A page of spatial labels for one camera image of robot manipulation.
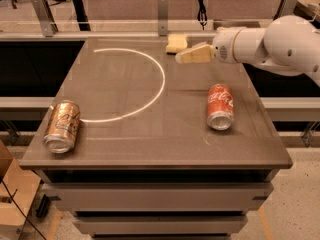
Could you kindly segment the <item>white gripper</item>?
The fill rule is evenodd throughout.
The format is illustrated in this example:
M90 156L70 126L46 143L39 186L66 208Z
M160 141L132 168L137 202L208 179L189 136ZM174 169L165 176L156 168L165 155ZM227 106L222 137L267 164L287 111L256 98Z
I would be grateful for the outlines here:
M222 63L242 63L242 60L236 53L235 46L238 36L243 30L245 30L245 27L218 27L216 35L213 38L213 47L207 44L207 42L197 43L177 53L175 60L179 64L207 63L215 56Z

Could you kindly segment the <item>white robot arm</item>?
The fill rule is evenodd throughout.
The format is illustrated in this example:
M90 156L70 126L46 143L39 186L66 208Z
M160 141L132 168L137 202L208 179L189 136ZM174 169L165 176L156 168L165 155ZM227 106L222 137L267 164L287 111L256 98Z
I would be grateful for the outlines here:
M245 63L283 76L305 74L320 86L320 35L307 20L287 15L266 28L219 27L211 44L179 52L180 64Z

